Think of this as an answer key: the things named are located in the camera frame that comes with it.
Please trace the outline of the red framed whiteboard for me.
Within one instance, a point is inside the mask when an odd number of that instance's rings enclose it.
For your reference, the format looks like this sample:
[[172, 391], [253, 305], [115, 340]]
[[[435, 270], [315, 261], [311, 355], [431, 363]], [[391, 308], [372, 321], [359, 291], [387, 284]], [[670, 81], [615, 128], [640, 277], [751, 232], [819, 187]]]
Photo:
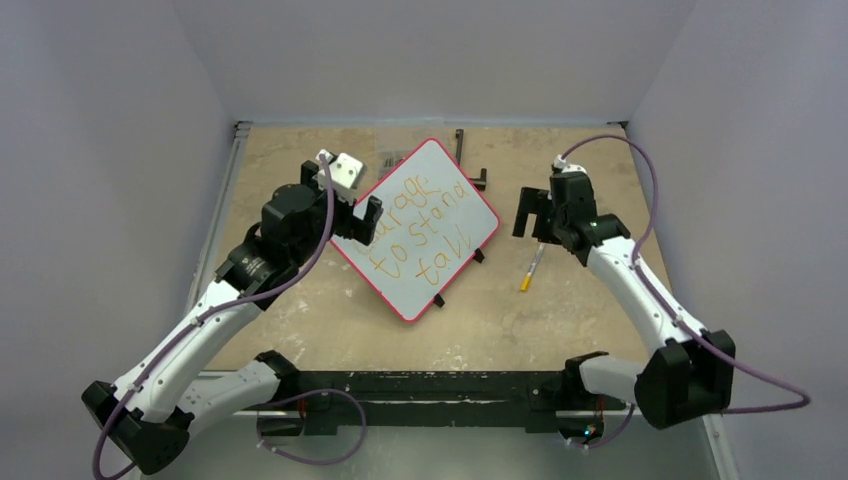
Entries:
[[371, 245], [339, 236], [331, 243], [403, 321], [415, 322], [490, 241], [500, 218], [435, 138], [378, 181], [357, 202], [357, 215], [372, 195], [384, 212]]

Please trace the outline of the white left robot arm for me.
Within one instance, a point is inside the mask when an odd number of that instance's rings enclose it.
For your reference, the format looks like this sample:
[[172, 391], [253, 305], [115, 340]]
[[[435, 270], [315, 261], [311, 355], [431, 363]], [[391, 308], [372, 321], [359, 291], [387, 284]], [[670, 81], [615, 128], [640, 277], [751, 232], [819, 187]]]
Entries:
[[329, 406], [336, 390], [311, 388], [276, 351], [258, 354], [205, 387], [196, 378], [232, 337], [311, 271], [331, 237], [372, 242], [381, 202], [369, 200], [362, 217], [354, 213], [364, 174], [364, 164], [345, 153], [321, 151], [304, 162], [299, 181], [273, 193], [260, 220], [166, 338], [116, 380], [85, 389], [83, 403], [101, 430], [96, 456], [112, 443], [130, 469], [151, 475], [172, 463], [192, 437], [240, 410], [290, 407], [305, 420]]

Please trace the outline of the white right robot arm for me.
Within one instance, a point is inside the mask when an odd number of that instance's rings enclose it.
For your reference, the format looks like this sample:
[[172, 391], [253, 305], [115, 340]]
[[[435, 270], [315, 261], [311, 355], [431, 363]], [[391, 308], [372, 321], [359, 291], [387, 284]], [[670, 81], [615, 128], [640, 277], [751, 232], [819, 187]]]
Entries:
[[637, 253], [637, 243], [616, 215], [601, 214], [588, 175], [554, 173], [548, 189], [523, 187], [513, 236], [559, 245], [613, 294], [636, 328], [649, 359], [640, 365], [592, 352], [566, 361], [564, 399], [584, 407], [599, 395], [638, 408], [656, 429], [716, 414], [732, 396], [736, 345], [723, 331], [710, 331], [674, 301]]

